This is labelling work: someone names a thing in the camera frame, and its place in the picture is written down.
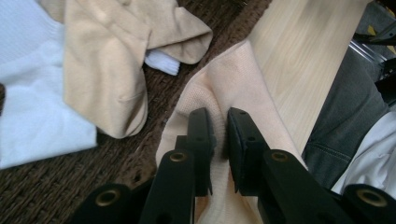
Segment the beige fabric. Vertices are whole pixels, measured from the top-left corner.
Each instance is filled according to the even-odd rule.
[[[217,146],[211,163],[213,196],[197,199],[198,223],[261,223],[257,198],[233,193],[224,147],[228,109],[247,111],[270,148],[287,150],[304,163],[276,111],[249,42],[220,54],[186,85],[163,131],[156,157],[158,164],[164,153],[174,149],[177,136],[187,134],[188,115],[200,107],[209,111]]]
[[[206,53],[212,31],[176,0],[119,0],[152,31],[148,49],[158,49],[182,63],[198,63]]]
[[[38,3],[55,21],[64,23],[65,0],[39,0]]]
[[[170,55],[195,63],[210,43],[210,29],[201,21],[174,8],[174,1],[158,2],[129,5],[140,7],[137,18],[116,0],[66,1],[64,100],[115,138],[138,133],[146,121],[148,96],[141,69],[146,50],[171,49]],[[145,15],[162,22],[146,23]]]

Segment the white fabric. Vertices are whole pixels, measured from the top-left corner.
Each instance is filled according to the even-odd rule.
[[[95,126],[62,100],[64,27],[34,0],[0,12],[0,169],[95,147]]]
[[[148,49],[145,64],[172,76],[177,75],[178,68],[180,67],[178,60],[157,49]]]
[[[332,187],[342,193],[350,184],[367,184],[396,198],[396,112],[382,117],[366,134],[355,157]]]

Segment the light wood surface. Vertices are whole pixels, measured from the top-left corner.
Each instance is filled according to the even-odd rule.
[[[368,0],[274,0],[249,40],[300,153]]]

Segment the woven rug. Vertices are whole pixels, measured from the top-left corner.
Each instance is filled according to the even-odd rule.
[[[183,64],[176,77],[144,67],[148,120],[121,140],[98,134],[99,147],[0,171],[0,223],[65,223],[96,188],[121,183],[131,189],[153,177],[155,152],[167,119],[189,79],[211,59],[245,39],[270,0],[180,0],[214,32],[208,53]],[[0,112],[5,97],[0,85]]]

